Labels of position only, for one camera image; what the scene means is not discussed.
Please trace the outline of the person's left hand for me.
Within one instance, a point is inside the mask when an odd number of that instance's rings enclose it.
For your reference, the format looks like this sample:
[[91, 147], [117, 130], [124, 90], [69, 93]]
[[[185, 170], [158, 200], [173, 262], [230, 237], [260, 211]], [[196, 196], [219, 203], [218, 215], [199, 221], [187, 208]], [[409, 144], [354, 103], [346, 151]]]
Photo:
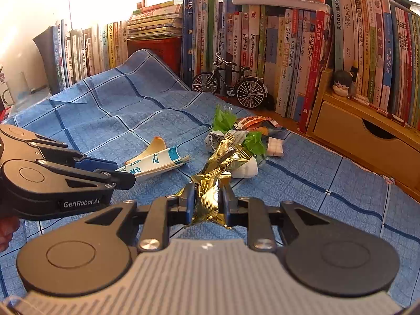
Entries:
[[13, 239], [13, 234], [19, 229], [20, 220], [16, 216], [5, 217], [0, 220], [0, 252], [8, 247]]

